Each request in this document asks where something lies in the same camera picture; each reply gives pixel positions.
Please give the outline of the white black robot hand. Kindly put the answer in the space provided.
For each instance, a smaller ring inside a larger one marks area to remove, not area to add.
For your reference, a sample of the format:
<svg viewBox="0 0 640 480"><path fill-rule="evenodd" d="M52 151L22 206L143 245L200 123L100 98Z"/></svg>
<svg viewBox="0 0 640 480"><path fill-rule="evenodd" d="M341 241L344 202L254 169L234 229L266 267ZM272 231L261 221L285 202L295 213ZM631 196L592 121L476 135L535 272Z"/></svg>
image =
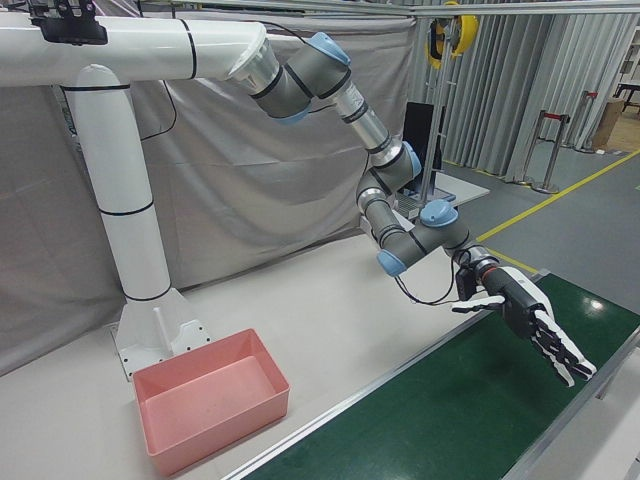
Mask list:
<svg viewBox="0 0 640 480"><path fill-rule="evenodd" d="M509 328L519 338L530 341L568 387L575 385L575 377L588 381L597 373L597 368L556 323L549 298L520 270L492 266L480 281L488 295L455 302L452 311L500 311Z"/></svg>

